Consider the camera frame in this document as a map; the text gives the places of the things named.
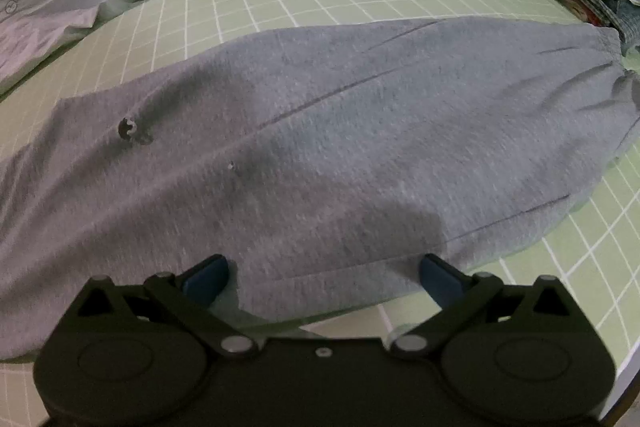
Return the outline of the grey sweatpants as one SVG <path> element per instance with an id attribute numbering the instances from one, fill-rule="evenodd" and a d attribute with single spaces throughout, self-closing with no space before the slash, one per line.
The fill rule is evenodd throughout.
<path id="1" fill-rule="evenodd" d="M 399 297 L 536 243 L 639 133 L 616 31 L 501 18 L 258 32 L 58 101 L 1 165 L 1 355 L 89 277 L 214 254 L 240 326 Z"/>

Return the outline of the green grid bed sheet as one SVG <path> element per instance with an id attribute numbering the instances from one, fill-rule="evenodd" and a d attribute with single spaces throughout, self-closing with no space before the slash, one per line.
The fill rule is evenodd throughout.
<path id="1" fill-rule="evenodd" d="M 569 24 L 554 0 L 151 0 L 53 57 L 1 100 L 1 153 L 37 135 L 61 98 L 118 86 L 250 32 L 398 18 L 480 15 Z M 488 265 L 504 281 L 559 277 L 608 346 L 619 398 L 639 369 L 639 152 L 544 239 Z"/>

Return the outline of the red patterned folded garment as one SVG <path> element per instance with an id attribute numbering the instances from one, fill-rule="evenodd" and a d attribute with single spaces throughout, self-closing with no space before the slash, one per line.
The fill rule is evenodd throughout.
<path id="1" fill-rule="evenodd" d="M 559 0 L 570 12 L 578 17 L 582 22 L 593 26 L 602 26 L 601 17 L 591 9 L 591 6 L 584 0 Z"/>

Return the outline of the blue plaid folded shirt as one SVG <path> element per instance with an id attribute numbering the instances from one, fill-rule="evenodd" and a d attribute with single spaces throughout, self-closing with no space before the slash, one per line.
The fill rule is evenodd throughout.
<path id="1" fill-rule="evenodd" d="M 629 1 L 617 9 L 610 9 L 602 0 L 584 0 L 602 20 L 603 25 L 612 27 L 620 34 L 623 54 L 639 46 L 639 7 Z"/>

